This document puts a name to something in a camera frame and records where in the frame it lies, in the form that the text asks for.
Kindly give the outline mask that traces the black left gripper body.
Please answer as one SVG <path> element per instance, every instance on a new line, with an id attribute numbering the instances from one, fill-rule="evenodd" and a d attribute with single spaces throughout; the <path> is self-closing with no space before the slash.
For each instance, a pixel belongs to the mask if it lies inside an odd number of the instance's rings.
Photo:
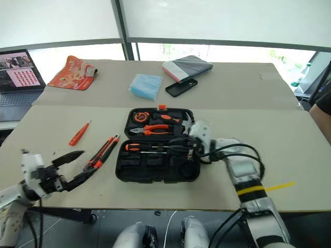
<path id="1" fill-rule="evenodd" d="M 66 181 L 58 174 L 58 167 L 54 165 L 37 168 L 33 172 L 33 178 L 39 179 L 39 185 L 46 193 L 62 192 L 65 189 Z"/>

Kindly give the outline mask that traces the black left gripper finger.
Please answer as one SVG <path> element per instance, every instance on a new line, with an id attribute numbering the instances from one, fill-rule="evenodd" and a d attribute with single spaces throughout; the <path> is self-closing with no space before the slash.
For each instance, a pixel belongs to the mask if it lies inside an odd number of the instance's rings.
<path id="1" fill-rule="evenodd" d="M 55 167 L 60 167 L 64 164 L 68 164 L 74 160 L 76 160 L 80 155 L 84 153 L 84 150 L 76 150 L 70 153 L 67 153 L 55 160 L 52 161 L 52 165 Z"/>
<path id="2" fill-rule="evenodd" d="M 88 178 L 90 178 L 95 173 L 94 168 L 90 168 L 88 170 L 83 171 L 82 173 L 75 176 L 70 182 L 66 182 L 64 184 L 63 190 L 64 191 L 72 191 L 73 189 L 77 188 L 81 184 L 83 184 Z"/>

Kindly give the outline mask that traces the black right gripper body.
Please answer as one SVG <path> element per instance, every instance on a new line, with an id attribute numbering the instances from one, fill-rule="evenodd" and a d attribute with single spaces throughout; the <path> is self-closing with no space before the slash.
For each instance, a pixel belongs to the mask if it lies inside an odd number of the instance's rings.
<path id="1" fill-rule="evenodd" d="M 202 140 L 198 137 L 188 136 L 186 137 L 186 147 L 188 149 L 187 159 L 200 162 L 200 155 L 204 154 Z"/>

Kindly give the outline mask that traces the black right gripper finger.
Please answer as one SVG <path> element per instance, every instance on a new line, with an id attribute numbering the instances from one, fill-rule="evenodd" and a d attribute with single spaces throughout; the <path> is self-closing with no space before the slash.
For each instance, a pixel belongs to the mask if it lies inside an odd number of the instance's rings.
<path id="1" fill-rule="evenodd" d="M 191 158 L 193 155 L 193 149 L 183 146 L 168 147 L 167 152 L 176 157 Z"/>
<path id="2" fill-rule="evenodd" d="M 192 142 L 192 138 L 190 137 L 178 137 L 169 141 L 171 145 L 179 145 L 179 146 L 190 146 Z"/>

